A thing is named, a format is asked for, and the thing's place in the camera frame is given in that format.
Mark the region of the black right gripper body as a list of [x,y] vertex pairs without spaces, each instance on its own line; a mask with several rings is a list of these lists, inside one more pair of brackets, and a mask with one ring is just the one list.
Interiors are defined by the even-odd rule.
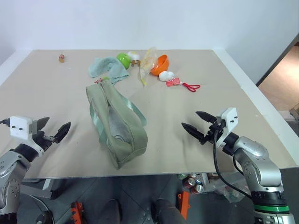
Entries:
[[216,140],[218,140],[222,136],[223,129],[225,127],[226,127],[226,125],[224,123],[219,123],[218,124],[217,122],[214,122],[209,127],[209,130],[207,131],[207,134],[204,135],[204,137],[202,138],[202,140],[200,140],[200,143],[202,145],[206,144],[207,142],[213,144],[213,142],[214,142],[214,136],[215,136],[216,132],[218,132],[217,138],[216,138]]

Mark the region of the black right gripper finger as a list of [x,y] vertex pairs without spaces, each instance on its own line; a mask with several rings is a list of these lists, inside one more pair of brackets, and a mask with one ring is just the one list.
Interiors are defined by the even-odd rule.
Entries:
[[204,134],[199,132],[197,130],[197,128],[195,128],[194,126],[190,125],[190,124],[187,124],[187,123],[181,123],[181,125],[183,126],[183,128],[194,138],[196,138],[200,144],[205,144],[203,139],[204,139]]
[[203,119],[204,121],[208,122],[208,123],[215,123],[217,122],[217,118],[207,112],[203,112],[203,111],[196,111],[196,114]]

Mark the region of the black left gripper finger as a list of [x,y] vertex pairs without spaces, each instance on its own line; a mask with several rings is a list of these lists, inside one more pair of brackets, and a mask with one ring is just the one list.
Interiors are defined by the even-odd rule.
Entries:
[[44,118],[39,119],[37,121],[37,130],[41,131],[46,126],[49,119],[50,119],[50,117],[44,117]]
[[67,135],[70,127],[71,127],[71,122],[63,124],[57,131],[56,135],[54,136],[54,142],[60,143],[61,140]]

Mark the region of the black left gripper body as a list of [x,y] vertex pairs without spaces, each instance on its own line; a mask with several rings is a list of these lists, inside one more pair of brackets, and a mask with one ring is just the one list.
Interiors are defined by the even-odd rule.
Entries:
[[44,131],[38,130],[37,133],[33,134],[33,141],[40,146],[45,152],[49,149],[52,143],[56,142],[54,136],[45,135]]

